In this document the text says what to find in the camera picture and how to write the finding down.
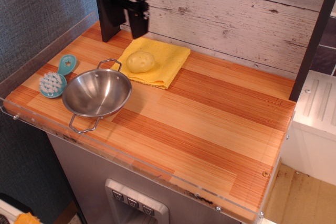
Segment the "yellow towel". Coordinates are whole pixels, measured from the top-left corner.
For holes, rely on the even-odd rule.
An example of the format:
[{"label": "yellow towel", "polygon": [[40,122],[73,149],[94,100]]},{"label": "yellow towel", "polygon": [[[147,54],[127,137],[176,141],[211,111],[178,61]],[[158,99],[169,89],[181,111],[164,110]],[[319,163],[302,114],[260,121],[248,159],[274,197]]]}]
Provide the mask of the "yellow towel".
[{"label": "yellow towel", "polygon": [[[126,64],[128,56],[137,51],[149,52],[155,57],[155,67],[145,73],[132,73]],[[133,40],[118,59],[121,72],[130,80],[167,89],[190,54],[190,49],[156,40],[138,38]],[[117,70],[118,64],[111,69]]]},{"label": "yellow towel", "polygon": [[33,216],[30,212],[17,216],[14,224],[40,224],[40,220]]}]

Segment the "teal scrub brush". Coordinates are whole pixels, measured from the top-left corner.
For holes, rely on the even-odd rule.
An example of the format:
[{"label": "teal scrub brush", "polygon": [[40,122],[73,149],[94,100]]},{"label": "teal scrub brush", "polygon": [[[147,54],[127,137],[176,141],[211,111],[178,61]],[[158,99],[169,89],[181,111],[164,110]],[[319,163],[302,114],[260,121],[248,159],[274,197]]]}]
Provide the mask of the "teal scrub brush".
[{"label": "teal scrub brush", "polygon": [[64,76],[71,73],[76,65],[76,57],[64,55],[60,62],[57,73],[46,73],[40,78],[40,92],[48,98],[56,98],[62,95],[67,80]]}]

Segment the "brush bristles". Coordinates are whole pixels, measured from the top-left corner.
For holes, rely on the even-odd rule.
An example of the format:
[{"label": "brush bristles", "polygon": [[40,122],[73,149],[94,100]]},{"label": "brush bristles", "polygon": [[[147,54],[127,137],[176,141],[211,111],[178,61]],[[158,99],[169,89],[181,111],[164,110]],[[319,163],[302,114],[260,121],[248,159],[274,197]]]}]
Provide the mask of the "brush bristles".
[{"label": "brush bristles", "polygon": [[40,78],[40,88],[43,92],[52,95],[62,88],[62,79],[57,73],[46,73]]}]

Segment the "yellow object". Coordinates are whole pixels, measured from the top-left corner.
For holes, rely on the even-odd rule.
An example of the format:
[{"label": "yellow object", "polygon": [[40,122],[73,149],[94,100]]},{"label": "yellow object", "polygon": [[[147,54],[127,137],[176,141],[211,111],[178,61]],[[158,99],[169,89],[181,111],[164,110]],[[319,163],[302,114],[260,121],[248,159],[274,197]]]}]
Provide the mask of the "yellow object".
[{"label": "yellow object", "polygon": [[30,212],[26,214],[20,214],[16,218],[14,224],[40,224],[41,222],[35,216],[31,215]]},{"label": "yellow object", "polygon": [[[132,73],[127,67],[127,58],[134,52],[145,51],[155,57],[155,66],[145,73]],[[161,89],[167,89],[179,72],[181,66],[190,54],[190,49],[171,45],[168,43],[138,38],[133,40],[118,59],[121,62],[121,72],[130,80],[155,86]],[[117,70],[115,64],[111,69]]]},{"label": "yellow object", "polygon": [[127,67],[132,73],[145,73],[155,66],[155,57],[149,52],[137,51],[127,58]]}]

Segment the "small wok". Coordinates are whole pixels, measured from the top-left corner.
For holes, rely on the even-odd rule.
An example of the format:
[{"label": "small wok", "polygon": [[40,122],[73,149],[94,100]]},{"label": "small wok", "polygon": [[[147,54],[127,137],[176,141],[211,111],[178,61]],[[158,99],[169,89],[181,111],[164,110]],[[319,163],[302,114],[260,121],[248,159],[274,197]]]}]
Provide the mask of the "small wok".
[{"label": "small wok", "polygon": [[[114,61],[119,69],[100,69],[104,62]],[[65,87],[62,100],[64,106],[73,113],[69,127],[77,133],[96,129],[100,119],[117,113],[128,101],[132,85],[130,80],[120,72],[121,63],[115,59],[101,61],[96,69],[81,73]],[[91,129],[77,130],[72,123],[75,117],[98,117]]]}]

